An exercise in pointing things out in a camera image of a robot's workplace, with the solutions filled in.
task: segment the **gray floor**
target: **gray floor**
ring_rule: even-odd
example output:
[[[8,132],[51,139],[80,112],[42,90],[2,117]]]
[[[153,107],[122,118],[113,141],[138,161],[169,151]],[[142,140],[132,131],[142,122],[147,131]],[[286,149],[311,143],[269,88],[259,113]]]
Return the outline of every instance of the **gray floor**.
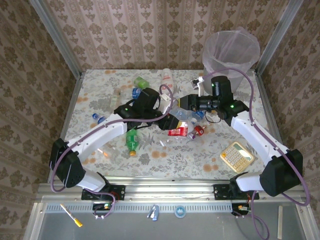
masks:
[[[283,204],[283,240],[306,239],[296,207]],[[268,225],[270,239],[277,239],[278,203],[256,203],[256,215]],[[160,213],[153,222],[144,213],[114,213],[96,220],[91,213],[75,213],[79,228],[65,213],[46,213],[39,240],[259,240],[251,218],[235,219],[230,213],[187,213],[182,219]]]

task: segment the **calculator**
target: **calculator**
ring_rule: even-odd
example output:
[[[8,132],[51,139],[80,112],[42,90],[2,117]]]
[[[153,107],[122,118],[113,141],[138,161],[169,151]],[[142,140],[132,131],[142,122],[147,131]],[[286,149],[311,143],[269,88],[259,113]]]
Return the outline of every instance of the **calculator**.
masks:
[[[228,146],[220,158],[237,174],[242,173],[255,160],[255,156],[238,142]]]

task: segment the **screwdriver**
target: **screwdriver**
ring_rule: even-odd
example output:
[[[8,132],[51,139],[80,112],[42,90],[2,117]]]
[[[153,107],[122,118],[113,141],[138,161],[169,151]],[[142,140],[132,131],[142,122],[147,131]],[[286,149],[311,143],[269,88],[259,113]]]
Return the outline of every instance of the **screwdriver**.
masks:
[[[61,203],[60,206],[70,216],[70,218],[73,219],[73,221],[79,228],[83,226],[83,224],[71,214],[71,212],[66,208],[66,206],[63,203]]]

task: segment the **trash bin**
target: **trash bin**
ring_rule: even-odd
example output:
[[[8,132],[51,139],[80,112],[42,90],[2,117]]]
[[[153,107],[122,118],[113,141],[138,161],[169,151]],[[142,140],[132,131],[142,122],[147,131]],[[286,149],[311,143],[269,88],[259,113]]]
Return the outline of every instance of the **trash bin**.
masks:
[[[236,30],[219,31],[212,34],[204,44],[202,62],[204,75],[223,68],[236,68],[247,72],[259,60],[260,46],[255,36],[243,27]],[[244,76],[234,70],[224,70],[204,79],[204,90],[212,95],[211,79],[227,76],[231,90],[236,92]]]

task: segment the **yellow screwdriver handle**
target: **yellow screwdriver handle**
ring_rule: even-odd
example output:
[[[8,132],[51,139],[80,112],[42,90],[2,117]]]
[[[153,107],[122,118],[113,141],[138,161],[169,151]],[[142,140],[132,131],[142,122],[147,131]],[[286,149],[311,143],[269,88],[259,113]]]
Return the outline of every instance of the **yellow screwdriver handle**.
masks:
[[[81,228],[83,226],[83,224],[76,218],[74,219],[74,222],[79,228]]]

